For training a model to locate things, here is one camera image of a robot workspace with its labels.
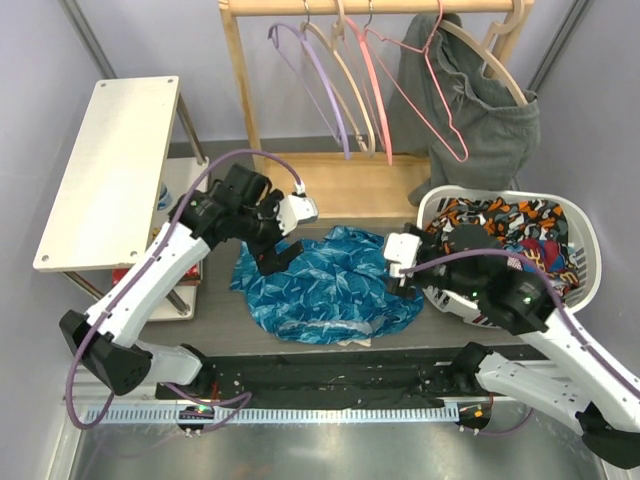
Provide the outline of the blue patterned shorts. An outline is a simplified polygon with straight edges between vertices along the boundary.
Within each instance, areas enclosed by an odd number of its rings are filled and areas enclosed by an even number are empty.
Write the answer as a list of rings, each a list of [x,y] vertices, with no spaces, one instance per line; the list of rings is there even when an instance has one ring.
[[[406,299],[387,291],[383,236],[335,226],[323,239],[301,244],[289,268],[269,276],[241,244],[230,289],[244,295],[265,332],[313,345],[368,342],[402,332],[422,312],[422,295]]]

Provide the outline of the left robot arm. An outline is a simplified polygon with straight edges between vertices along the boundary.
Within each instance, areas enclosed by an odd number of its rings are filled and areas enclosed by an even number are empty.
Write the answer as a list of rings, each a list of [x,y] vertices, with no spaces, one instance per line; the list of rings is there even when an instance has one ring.
[[[181,197],[144,256],[105,297],[83,313],[64,314],[59,326],[69,349],[117,396],[152,381],[205,397],[213,375],[203,368],[204,356],[187,345],[140,341],[144,325],[187,271],[229,239],[246,244],[260,274],[287,270],[303,246],[278,251],[277,244],[317,217],[302,182],[285,194],[268,177],[233,165],[208,190],[193,188]]]

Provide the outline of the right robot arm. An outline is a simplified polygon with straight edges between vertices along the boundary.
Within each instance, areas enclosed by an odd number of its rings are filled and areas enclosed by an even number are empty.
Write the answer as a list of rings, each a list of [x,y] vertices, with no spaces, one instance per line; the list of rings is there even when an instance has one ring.
[[[408,297],[437,287],[466,296],[563,373],[555,380],[470,342],[429,379],[431,391],[511,397],[564,424],[601,460],[638,467],[638,376],[586,330],[531,260],[499,248],[479,225],[462,225],[438,241],[407,224],[387,235],[383,256],[390,293]]]

